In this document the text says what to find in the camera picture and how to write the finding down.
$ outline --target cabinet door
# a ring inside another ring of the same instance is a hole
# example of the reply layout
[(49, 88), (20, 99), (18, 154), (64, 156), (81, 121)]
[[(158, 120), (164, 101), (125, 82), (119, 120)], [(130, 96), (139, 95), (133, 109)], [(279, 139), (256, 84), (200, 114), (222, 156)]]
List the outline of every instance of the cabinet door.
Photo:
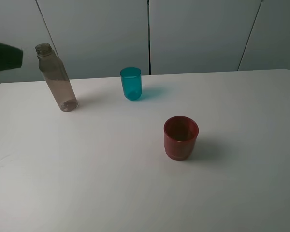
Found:
[(146, 0), (38, 0), (69, 77), (149, 73)]
[(34, 47), (51, 39), (32, 0), (0, 0), (0, 42), (24, 52), (19, 69), (0, 72), (0, 83), (43, 80)]
[(290, 0), (264, 0), (239, 70), (290, 70)]
[(235, 71), (261, 0), (149, 0), (152, 74)]

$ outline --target tabletop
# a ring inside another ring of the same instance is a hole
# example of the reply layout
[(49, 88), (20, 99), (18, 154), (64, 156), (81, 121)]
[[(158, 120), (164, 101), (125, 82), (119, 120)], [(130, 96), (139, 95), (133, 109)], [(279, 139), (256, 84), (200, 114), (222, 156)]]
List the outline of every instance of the tabletop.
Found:
[[(0, 232), (290, 232), (290, 71), (0, 84)], [(197, 122), (183, 162), (163, 125)]]

